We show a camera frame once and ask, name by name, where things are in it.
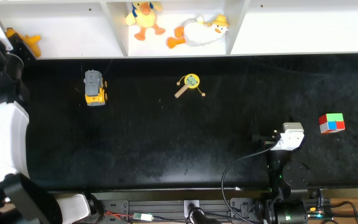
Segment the black table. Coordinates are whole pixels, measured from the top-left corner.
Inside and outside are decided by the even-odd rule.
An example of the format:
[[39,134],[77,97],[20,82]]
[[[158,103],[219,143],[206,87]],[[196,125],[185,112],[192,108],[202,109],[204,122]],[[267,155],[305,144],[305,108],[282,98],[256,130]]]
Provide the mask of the black table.
[[[108,81],[106,106],[85,103],[91,69]],[[173,96],[188,73],[206,97]],[[47,189],[219,187],[231,161],[256,151],[252,119],[271,134],[290,115],[305,129],[293,159],[310,167],[310,187],[358,187],[358,54],[41,60],[23,79],[29,174]],[[321,134],[325,113],[343,113],[346,130]],[[235,165],[226,180],[266,188],[265,157]]]

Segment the toy truck cab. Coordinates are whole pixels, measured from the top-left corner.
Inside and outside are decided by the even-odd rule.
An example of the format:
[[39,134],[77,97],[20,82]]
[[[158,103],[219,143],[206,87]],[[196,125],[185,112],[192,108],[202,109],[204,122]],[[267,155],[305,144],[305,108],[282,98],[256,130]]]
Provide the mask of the toy truck cab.
[[88,106],[101,106],[107,102],[107,82],[103,80],[102,73],[90,70],[85,72],[85,100]]

